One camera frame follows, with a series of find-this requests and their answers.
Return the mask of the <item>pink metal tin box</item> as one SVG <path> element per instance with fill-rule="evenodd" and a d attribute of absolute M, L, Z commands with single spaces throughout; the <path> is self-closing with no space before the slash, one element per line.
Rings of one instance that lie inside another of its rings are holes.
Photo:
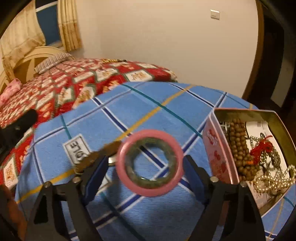
<path fill-rule="evenodd" d="M 203 142 L 212 174 L 225 183 L 246 181 L 261 216 L 295 184 L 295 145 L 274 111 L 215 108 Z"/>

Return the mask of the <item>red tassel coin pendant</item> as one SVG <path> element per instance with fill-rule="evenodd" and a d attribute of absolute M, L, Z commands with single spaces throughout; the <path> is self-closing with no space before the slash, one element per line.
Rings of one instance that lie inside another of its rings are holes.
<path fill-rule="evenodd" d="M 257 144 L 252 147 L 250 154 L 253 156 L 253 162 L 255 165 L 257 165 L 260 162 L 260 156 L 263 152 L 266 152 L 267 154 L 271 153 L 273 151 L 273 145 L 268 140 L 271 138 L 272 135 L 269 135 L 264 138 L 259 138 L 257 141 Z"/>

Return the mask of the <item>green jade bangle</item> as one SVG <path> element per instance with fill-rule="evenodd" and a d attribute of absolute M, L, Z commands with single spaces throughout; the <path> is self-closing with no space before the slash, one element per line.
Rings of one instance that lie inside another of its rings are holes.
<path fill-rule="evenodd" d="M 131 146 L 125 156 L 129 179 L 145 189 L 169 183 L 177 171 L 177 156 L 172 147 L 159 138 L 144 138 Z"/>

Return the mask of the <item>pink cloth on bed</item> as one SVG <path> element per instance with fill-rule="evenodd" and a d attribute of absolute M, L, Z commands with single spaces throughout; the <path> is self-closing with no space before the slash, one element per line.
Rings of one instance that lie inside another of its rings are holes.
<path fill-rule="evenodd" d="M 4 89 L 0 96 L 0 107 L 2 107 L 10 97 L 20 91 L 22 88 L 22 83 L 18 78 L 13 79 L 8 86 Z"/>

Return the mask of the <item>white card in tin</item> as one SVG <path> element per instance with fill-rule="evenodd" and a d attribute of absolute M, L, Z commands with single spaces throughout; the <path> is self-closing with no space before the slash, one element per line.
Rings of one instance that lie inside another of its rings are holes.
<path fill-rule="evenodd" d="M 267 122 L 234 119 L 221 122 L 220 126 L 230 147 L 238 178 L 247 183 L 259 208 L 295 184 L 295 165 L 286 163 Z M 263 152 L 260 162 L 255 165 L 250 151 L 259 138 L 269 135 L 272 135 L 268 140 L 273 151 L 269 154 Z"/>

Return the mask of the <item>red patterned quilt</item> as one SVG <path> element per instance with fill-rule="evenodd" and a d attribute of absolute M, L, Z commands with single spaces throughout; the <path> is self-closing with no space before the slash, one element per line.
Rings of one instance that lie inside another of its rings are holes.
<path fill-rule="evenodd" d="M 22 85 L 1 107 L 1 128 L 12 124 L 27 110 L 35 109 L 37 122 L 9 152 L 1 164 L 1 184 L 12 189 L 18 182 L 35 128 L 79 104 L 125 82 L 176 82 L 171 70 L 154 64 L 123 61 L 102 64 L 101 59 L 64 61 Z"/>

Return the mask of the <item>cream wooden headboard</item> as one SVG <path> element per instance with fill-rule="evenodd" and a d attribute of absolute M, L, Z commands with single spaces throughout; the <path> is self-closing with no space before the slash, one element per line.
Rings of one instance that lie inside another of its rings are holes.
<path fill-rule="evenodd" d="M 25 84 L 34 77 L 34 68 L 46 58 L 65 53 L 63 49 L 52 46 L 39 46 L 30 51 L 23 59 L 18 61 L 14 68 L 15 77 Z"/>

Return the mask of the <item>striped pillow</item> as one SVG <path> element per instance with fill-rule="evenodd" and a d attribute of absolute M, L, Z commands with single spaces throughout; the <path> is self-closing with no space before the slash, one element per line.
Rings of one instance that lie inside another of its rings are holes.
<path fill-rule="evenodd" d="M 69 53 L 59 53 L 59 54 L 53 55 L 49 58 L 46 58 L 41 63 L 39 63 L 34 68 L 34 74 L 42 74 L 45 71 L 51 69 L 52 67 L 54 67 L 64 61 L 68 61 L 70 59 L 73 59 L 73 58 L 74 57 Z"/>

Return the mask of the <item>beige curtain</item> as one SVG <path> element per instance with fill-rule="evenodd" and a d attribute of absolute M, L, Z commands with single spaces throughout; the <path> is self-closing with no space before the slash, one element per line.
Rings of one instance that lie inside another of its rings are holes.
<path fill-rule="evenodd" d="M 75 1 L 57 1 L 57 23 L 61 42 L 66 51 L 82 47 Z M 1 55 L 8 80 L 15 78 L 14 68 L 30 51 L 46 45 L 38 23 L 36 2 L 30 1 L 9 24 L 1 37 Z"/>

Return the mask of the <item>gold item on quilt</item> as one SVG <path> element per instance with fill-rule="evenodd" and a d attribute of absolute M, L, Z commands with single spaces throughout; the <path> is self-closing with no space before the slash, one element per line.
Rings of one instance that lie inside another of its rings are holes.
<path fill-rule="evenodd" d="M 123 62 L 125 60 L 121 60 L 121 59 L 102 59 L 101 63 L 102 64 L 107 64 L 107 63 L 118 63 L 118 62 Z"/>

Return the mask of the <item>window with blue pane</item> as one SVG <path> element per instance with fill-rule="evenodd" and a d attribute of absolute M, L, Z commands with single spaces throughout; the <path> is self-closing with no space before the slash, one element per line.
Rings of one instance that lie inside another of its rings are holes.
<path fill-rule="evenodd" d="M 45 36 L 46 45 L 50 46 L 61 42 L 58 27 L 58 1 L 36 0 L 36 15 Z"/>

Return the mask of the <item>blue plaid blanket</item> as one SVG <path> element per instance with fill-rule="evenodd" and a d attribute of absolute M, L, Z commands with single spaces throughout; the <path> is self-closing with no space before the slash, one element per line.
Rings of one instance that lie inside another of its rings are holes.
<path fill-rule="evenodd" d="M 68 183 L 105 155 L 108 170 L 86 206 L 102 240 L 189 240 L 205 207 L 189 185 L 183 158 L 190 155 L 198 167 L 214 176 L 203 130 L 215 108 L 251 109 L 246 101 L 221 90 L 129 82 L 41 124 L 18 178 L 20 210 L 29 222 L 46 182 Z M 136 141 L 149 137 L 167 142 L 178 164 L 173 179 L 155 189 L 137 186 L 125 170 L 127 151 Z M 212 240 L 221 240 L 228 205 L 223 204 Z M 79 240 L 64 201 L 62 209 L 70 240 Z M 295 240 L 295 184 L 261 220 L 265 240 Z"/>

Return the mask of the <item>white wall switch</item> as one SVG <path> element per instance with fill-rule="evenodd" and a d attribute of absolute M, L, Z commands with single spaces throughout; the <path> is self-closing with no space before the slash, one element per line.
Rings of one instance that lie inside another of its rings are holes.
<path fill-rule="evenodd" d="M 210 10 L 210 17 L 211 17 L 212 19 L 219 20 L 219 19 L 220 19 L 220 12 L 217 11 L 217 10 L 213 10 L 213 9 L 211 9 L 211 10 Z"/>

